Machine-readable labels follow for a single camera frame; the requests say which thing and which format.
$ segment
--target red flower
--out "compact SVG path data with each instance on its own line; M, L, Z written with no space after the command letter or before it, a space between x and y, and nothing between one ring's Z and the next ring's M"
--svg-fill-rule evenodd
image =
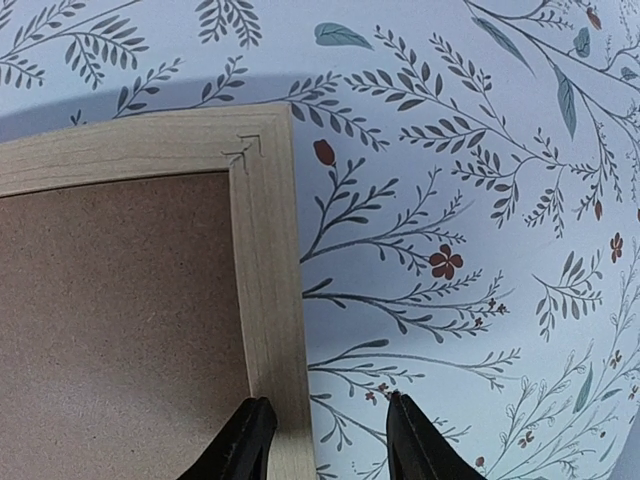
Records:
M453 278L456 268L461 268L464 262L458 254L451 255L451 247L446 243L440 245L441 253L434 253L429 257L429 263L433 267L434 277L444 277L447 280Z
M596 220L599 221L602 218L602 204L600 203L600 200L596 202L595 211L596 211Z
M313 149L316 152L316 157L318 157L318 160L320 160L320 163L323 165L332 167L336 164L336 154L326 140L322 139L313 142Z
M620 237L620 233L616 233L616 236L611 239L609 245L611 245L611 261L616 263L616 260L622 256L622 238Z
M592 7L587 8L587 17L589 18L591 25L593 25L593 28L595 28L596 30L602 30L602 22L600 21L600 17L598 17L594 13Z

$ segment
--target wallpaper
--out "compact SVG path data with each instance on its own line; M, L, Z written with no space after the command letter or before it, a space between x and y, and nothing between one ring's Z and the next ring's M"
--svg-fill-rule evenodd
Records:
M606 479L640 400L637 0L0 0L0 138L290 102L319 480L412 395L491 480Z

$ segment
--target white wall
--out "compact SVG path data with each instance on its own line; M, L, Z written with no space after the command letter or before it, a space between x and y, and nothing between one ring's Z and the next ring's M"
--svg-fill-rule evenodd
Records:
M290 102L319 478L388 478L398 388L488 479L607 480L638 411L638 2L0 0L0 141Z
M635 480L640 472L640 415L636 417L627 443L613 470L611 480Z

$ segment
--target picture frame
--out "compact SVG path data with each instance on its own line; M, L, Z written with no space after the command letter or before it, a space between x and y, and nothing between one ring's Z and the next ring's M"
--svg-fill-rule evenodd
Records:
M299 273L290 108L140 115L0 145L4 197L194 173L229 176L250 394L278 416L271 478L315 478Z

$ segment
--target cork board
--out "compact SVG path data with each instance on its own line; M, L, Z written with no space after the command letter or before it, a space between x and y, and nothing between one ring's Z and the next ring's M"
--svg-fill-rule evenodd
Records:
M224 174L0 200L1 478L177 478L249 396Z
M247 396L315 479L286 104L0 145L0 478L166 478Z

